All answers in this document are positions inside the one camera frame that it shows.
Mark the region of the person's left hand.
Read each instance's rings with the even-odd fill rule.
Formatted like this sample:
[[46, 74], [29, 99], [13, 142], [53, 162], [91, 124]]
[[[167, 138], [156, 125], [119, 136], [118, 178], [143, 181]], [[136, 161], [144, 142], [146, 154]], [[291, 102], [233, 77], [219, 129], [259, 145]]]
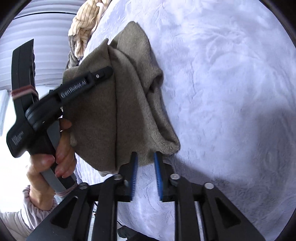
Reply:
[[64, 118], [60, 118], [59, 124], [61, 137], [55, 156], [47, 154], [32, 155], [27, 171], [27, 178], [30, 182], [29, 199], [34, 206], [44, 211], [52, 208], [55, 194], [64, 196], [70, 192], [70, 189], [55, 192], [44, 179], [42, 173], [51, 169], [53, 164], [57, 164], [54, 176], [66, 179], [74, 173], [77, 163], [74, 149], [70, 145], [70, 134], [68, 132], [72, 123]]

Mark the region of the person's left forearm pink sleeve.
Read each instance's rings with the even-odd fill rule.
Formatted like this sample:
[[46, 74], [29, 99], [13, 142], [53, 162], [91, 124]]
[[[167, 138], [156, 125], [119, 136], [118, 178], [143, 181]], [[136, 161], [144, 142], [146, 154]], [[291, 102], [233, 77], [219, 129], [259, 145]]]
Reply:
[[53, 198], [52, 208], [48, 211], [34, 206], [30, 197], [30, 185], [23, 190], [23, 205], [16, 212], [1, 212], [1, 220], [15, 240], [26, 240], [31, 232], [57, 207]]

